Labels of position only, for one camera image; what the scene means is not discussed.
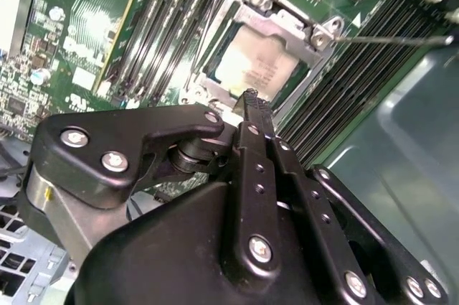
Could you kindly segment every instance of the cable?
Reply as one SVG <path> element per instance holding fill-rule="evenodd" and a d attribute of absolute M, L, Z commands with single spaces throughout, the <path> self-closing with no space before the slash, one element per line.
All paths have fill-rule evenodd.
<path fill-rule="evenodd" d="M 12 176 L 14 174 L 23 174 L 26 171 L 25 166 L 19 166 L 19 167 L 10 167 L 7 169 L 0 169 L 0 177 L 5 177 L 5 176 Z"/>

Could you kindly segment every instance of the motherboard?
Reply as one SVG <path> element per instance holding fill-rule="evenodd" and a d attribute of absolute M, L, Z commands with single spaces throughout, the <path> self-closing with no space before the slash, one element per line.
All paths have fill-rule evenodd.
<path fill-rule="evenodd" d="M 237 124 L 232 108 L 255 88 L 305 165 L 427 50 L 352 37 L 429 37 L 459 22 L 458 0 L 0 0 L 0 8 L 4 136 L 31 141 L 56 113 L 189 103 Z"/>

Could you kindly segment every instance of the hex bolt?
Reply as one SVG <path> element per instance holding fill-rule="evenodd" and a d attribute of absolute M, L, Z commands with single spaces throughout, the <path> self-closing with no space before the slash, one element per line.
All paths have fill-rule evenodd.
<path fill-rule="evenodd" d="M 351 289 L 352 293 L 354 293 L 359 298 L 365 298 L 366 296 L 366 288 L 362 280 L 357 276 L 357 274 L 348 271 L 345 274 L 347 286 Z"/>
<path fill-rule="evenodd" d="M 422 291 L 421 286 L 419 283 L 413 279 L 412 277 L 407 278 L 407 284 L 410 288 L 410 291 L 417 296 L 418 298 L 422 298 L 424 296 L 424 292 Z"/>
<path fill-rule="evenodd" d="M 260 237 L 253 236 L 249 241 L 249 250 L 252 256 L 261 263 L 271 261 L 273 253 L 268 242 Z"/>
<path fill-rule="evenodd" d="M 112 151 L 103 155 L 102 165 L 112 172 L 123 172 L 128 168 L 129 163 L 124 154 Z"/>
<path fill-rule="evenodd" d="M 442 294 L 440 293 L 440 289 L 438 289 L 437 285 L 435 285 L 431 280 L 426 279 L 425 280 L 425 285 L 429 292 L 435 297 L 435 298 L 441 298 Z"/>
<path fill-rule="evenodd" d="M 77 131 L 76 129 L 67 129 L 62 132 L 62 134 L 60 134 L 60 140 L 67 146 L 76 149 L 86 146 L 89 142 L 87 135 L 82 131 Z"/>

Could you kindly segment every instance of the silver screw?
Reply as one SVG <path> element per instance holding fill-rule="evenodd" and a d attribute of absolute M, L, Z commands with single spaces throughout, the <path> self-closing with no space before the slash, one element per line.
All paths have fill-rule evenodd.
<path fill-rule="evenodd" d="M 103 155 L 102 165 L 107 170 L 113 172 L 123 172 L 128 168 L 128 160 L 124 154 L 112 151 Z"/>
<path fill-rule="evenodd" d="M 330 179 L 330 175 L 328 174 L 327 171 L 325 171 L 325 170 L 319 170 L 318 173 L 321 174 L 321 176 L 322 176 L 323 178 L 325 178 L 325 179 Z"/>
<path fill-rule="evenodd" d="M 279 144 L 280 144 L 280 147 L 284 150 L 284 151 L 288 151 L 290 149 L 289 145 L 287 145 L 284 141 L 280 140 L 279 141 Z"/>
<path fill-rule="evenodd" d="M 429 292 L 435 297 L 435 298 L 441 298 L 442 294 L 440 293 L 440 289 L 438 289 L 437 285 L 435 285 L 431 280 L 428 278 L 425 280 L 425 285 L 427 286 L 427 289 Z"/>
<path fill-rule="evenodd" d="M 255 127 L 255 126 L 253 126 L 253 125 L 250 125 L 250 126 L 248 126 L 247 128 L 249 129 L 249 131 L 250 131 L 251 133 L 254 133 L 255 135 L 258 135 L 258 134 L 260 133 L 260 132 L 258 131 L 258 128 Z"/>
<path fill-rule="evenodd" d="M 89 139 L 87 135 L 76 129 L 68 129 L 60 134 L 61 141 L 67 146 L 74 147 L 76 149 L 86 146 Z"/>
<path fill-rule="evenodd" d="M 249 241 L 249 249 L 252 256 L 261 263 L 271 261 L 273 253 L 268 245 L 268 242 L 260 237 L 251 237 Z"/>
<path fill-rule="evenodd" d="M 354 293 L 359 298 L 365 298 L 366 296 L 366 288 L 364 283 L 361 279 L 357 276 L 357 274 L 348 271 L 345 274 L 347 286 L 351 289 L 352 293 Z"/>
<path fill-rule="evenodd" d="M 211 121 L 212 123 L 216 123 L 218 122 L 218 117 L 214 114 L 214 113 L 211 113 L 210 111 L 207 111 L 204 116 L 206 116 L 206 118 Z"/>
<path fill-rule="evenodd" d="M 422 298 L 424 296 L 421 286 L 419 286 L 419 283 L 415 279 L 409 277 L 407 278 L 407 283 L 410 291 L 413 292 L 415 296 L 418 298 Z"/>

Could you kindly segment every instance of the capacitor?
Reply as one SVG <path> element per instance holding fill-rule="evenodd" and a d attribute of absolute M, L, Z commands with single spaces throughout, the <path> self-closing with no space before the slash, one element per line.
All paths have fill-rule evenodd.
<path fill-rule="evenodd" d="M 49 11 L 49 17 L 55 22 L 61 22 L 65 19 L 64 9 L 54 6 Z"/>
<path fill-rule="evenodd" d="M 51 79 L 51 72 L 46 68 L 34 70 L 30 75 L 30 82 L 34 85 L 42 86 Z"/>

